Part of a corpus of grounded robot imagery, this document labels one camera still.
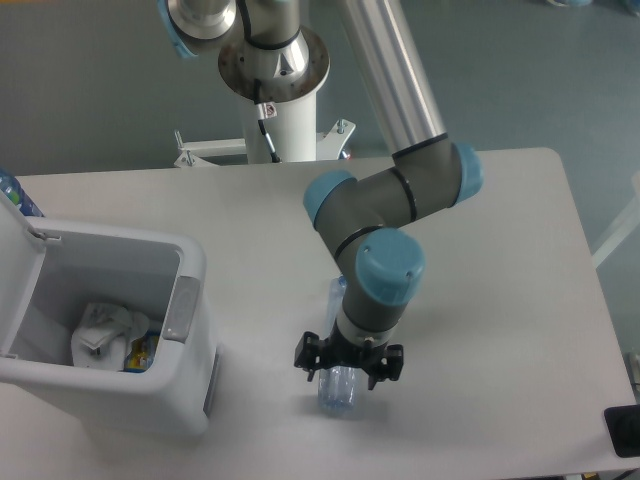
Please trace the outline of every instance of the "metal bracket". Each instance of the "metal bracket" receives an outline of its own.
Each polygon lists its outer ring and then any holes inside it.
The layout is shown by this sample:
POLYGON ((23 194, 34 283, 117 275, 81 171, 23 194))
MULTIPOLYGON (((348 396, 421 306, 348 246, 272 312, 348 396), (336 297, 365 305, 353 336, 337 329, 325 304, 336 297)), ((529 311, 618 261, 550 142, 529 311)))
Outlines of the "metal bracket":
MULTIPOLYGON (((273 111, 270 110, 270 105, 272 105, 272 102, 258 105, 264 111, 264 119, 273 118, 277 115, 275 105, 273 105, 273 111)), ((355 129, 355 123, 340 119, 329 132, 319 133, 316 143, 316 159, 338 160, 348 158, 349 155, 345 151, 345 146, 355 129)), ((178 130, 174 130, 173 134, 178 148, 178 159, 173 163, 175 167, 217 167, 218 165, 208 162, 204 158, 245 155, 247 153, 247 146, 243 138, 184 143, 178 130)))
POLYGON ((361 368, 369 375, 369 390, 373 390, 378 382, 397 381, 404 366, 404 349, 402 345, 383 345, 372 348, 371 342, 363 347, 353 345, 354 361, 341 361, 335 355, 335 344, 332 336, 324 340, 313 332, 305 332, 296 347, 293 365, 308 373, 307 381, 313 380, 316 370, 332 367, 361 368))
POLYGON ((611 222, 593 245, 593 266, 598 268, 613 251, 640 225, 640 172, 633 178, 635 197, 611 222))
POLYGON ((316 159, 338 160, 345 158, 343 156, 345 146, 355 130, 355 123, 343 118, 338 120, 333 127, 331 127, 331 130, 318 140, 316 159))

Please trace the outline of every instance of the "silver metal arm tube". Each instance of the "silver metal arm tube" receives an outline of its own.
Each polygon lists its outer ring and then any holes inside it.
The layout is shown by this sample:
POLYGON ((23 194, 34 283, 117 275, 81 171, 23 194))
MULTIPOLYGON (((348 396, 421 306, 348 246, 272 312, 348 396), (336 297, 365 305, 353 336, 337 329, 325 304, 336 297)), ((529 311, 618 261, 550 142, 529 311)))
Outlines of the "silver metal arm tube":
POLYGON ((173 23, 197 40, 221 37, 236 16, 235 0, 168 0, 167 7, 173 23))
POLYGON ((257 48, 282 48, 300 31, 299 0, 238 0, 244 38, 257 48))
POLYGON ((391 153, 446 130, 399 0, 338 0, 391 153))

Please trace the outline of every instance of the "robotic arm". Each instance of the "robotic arm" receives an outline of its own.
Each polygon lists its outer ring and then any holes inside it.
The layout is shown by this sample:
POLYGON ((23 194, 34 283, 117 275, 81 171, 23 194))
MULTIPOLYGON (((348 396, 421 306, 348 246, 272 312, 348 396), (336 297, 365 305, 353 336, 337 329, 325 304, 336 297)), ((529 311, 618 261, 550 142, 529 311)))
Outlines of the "robotic arm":
MULTIPOLYGON (((311 222, 347 289, 329 337, 306 332, 294 364, 309 381, 318 369, 362 368, 373 389, 400 377, 403 349, 389 340, 425 269, 418 243, 397 229, 475 195, 483 174, 473 149, 448 138, 400 1, 337 1, 395 166, 361 180, 331 171, 305 192, 311 222)), ((328 73, 328 54, 313 32, 300 28, 297 0, 159 0, 159 6, 178 52, 192 54, 205 48, 202 42, 224 39, 239 12, 244 40, 222 48, 218 64, 244 99, 241 111, 248 109, 250 162, 279 158, 276 148, 284 161, 315 159, 315 91, 328 73), (251 112, 269 101, 279 123, 267 129, 251 112), (270 156, 262 139, 252 141, 260 134, 270 156)))
POLYGON ((399 0, 341 0, 341 15, 395 166, 356 181, 320 176, 305 192, 309 217, 347 280, 327 339, 306 332, 295 366, 362 368, 369 389, 398 380, 401 345, 388 342, 425 268, 418 243, 397 230, 475 195, 483 183, 473 149, 451 143, 399 0))

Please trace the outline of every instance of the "blue bottle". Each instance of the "blue bottle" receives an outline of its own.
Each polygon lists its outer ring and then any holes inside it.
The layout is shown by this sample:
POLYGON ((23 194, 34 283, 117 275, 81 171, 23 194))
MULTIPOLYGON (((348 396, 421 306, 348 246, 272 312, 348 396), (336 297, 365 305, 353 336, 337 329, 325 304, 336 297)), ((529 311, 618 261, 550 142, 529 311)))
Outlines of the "blue bottle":
MULTIPOLYGON (((342 304, 347 282, 344 277, 336 278, 329 287, 329 302, 325 320, 324 338, 328 337, 342 304)), ((318 376, 318 403, 333 415, 353 410, 358 395, 360 370, 351 367, 333 367, 320 370, 318 376)))
POLYGON ((5 170, 0 168, 0 191, 11 203, 18 207, 25 217, 44 217, 40 209, 33 203, 31 197, 25 193, 20 182, 5 170))

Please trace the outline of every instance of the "gray floor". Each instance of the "gray floor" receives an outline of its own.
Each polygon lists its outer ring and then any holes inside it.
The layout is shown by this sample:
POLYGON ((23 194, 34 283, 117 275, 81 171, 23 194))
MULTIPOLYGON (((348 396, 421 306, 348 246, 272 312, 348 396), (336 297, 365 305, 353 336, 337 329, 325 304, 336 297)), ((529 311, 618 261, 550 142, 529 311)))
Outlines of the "gray floor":
MULTIPOLYGON (((640 21, 617 0, 403 5, 450 134, 480 150, 556 150, 593 243, 640 170, 640 21)), ((310 18, 332 55, 319 127, 346 117, 355 156, 385 153, 332 2, 311 2, 310 18)), ((0 164, 16 174, 165 168, 174 128, 241 135, 215 56, 178 60, 153 0, 1 5, 0 31, 0 164)), ((640 231, 599 271, 623 352, 640 350, 638 252, 640 231)))

